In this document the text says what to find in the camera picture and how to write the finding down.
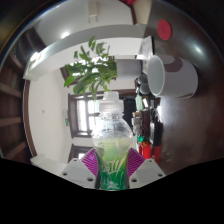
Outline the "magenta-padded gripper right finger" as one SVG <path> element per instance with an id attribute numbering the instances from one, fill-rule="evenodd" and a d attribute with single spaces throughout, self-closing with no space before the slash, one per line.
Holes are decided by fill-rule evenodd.
<path id="1" fill-rule="evenodd" d="M 133 148 L 128 153 L 126 172 L 130 189 L 146 186 L 165 177 L 154 159 L 145 159 Z"/>

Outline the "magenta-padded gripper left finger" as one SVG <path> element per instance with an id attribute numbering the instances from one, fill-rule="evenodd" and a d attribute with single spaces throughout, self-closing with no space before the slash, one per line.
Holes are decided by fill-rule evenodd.
<path id="1" fill-rule="evenodd" d="M 83 188 L 95 189 L 99 174 L 96 150 L 89 150 L 81 159 L 73 158 L 60 176 Z"/>

